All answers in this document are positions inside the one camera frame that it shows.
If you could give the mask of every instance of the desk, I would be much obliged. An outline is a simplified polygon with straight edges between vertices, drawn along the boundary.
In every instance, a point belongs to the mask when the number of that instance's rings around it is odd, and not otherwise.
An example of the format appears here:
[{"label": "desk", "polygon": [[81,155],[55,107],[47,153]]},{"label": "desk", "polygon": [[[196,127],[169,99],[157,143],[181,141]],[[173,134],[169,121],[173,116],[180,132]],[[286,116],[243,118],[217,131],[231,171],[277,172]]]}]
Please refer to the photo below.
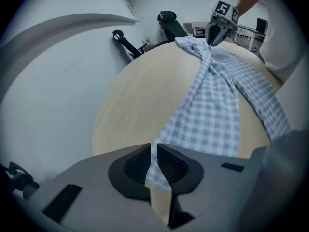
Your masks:
[{"label": "desk", "polygon": [[[228,42],[221,42],[219,46],[239,55],[259,70],[276,90],[280,88],[258,56]],[[200,65],[200,59],[171,42],[146,52],[126,66],[108,91],[95,119],[93,155],[153,143],[183,102]],[[237,156],[248,158],[253,149],[268,145],[269,138],[251,105],[240,92],[238,96]]]},{"label": "desk", "polygon": [[142,54],[144,54],[145,52],[148,52],[148,51],[150,51],[150,50],[152,50],[152,49],[154,49],[154,48],[156,48],[158,46],[166,44],[167,42],[168,41],[161,41],[161,42],[158,42],[158,43],[156,43],[154,45],[151,45],[151,43],[147,43],[147,44],[141,46],[138,50],[141,51]]},{"label": "desk", "polygon": [[254,41],[256,35],[261,36],[261,37],[265,37],[265,34],[260,33],[258,31],[256,31],[255,29],[244,26],[244,25],[237,25],[237,28],[244,29],[245,31],[248,31],[250,33],[251,40],[250,40],[250,45],[249,45],[249,51],[252,50],[252,44],[253,44],[253,41]]}]

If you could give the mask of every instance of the light wood tabletop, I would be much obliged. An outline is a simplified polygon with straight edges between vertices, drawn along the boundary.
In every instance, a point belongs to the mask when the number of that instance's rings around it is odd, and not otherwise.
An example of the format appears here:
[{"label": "light wood tabletop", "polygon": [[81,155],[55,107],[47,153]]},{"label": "light wood tabletop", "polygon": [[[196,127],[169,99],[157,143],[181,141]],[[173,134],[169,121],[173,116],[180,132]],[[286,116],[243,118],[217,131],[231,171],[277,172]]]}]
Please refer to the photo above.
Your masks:
[{"label": "light wood tabletop", "polygon": [[[253,65],[278,91],[280,83],[258,56],[232,43],[223,41],[219,46]],[[200,65],[200,59],[171,42],[126,66],[109,89],[95,119],[93,155],[153,143],[183,102]],[[268,145],[269,137],[246,98],[240,92],[238,96],[240,143],[237,156],[248,158],[255,148]]]}]

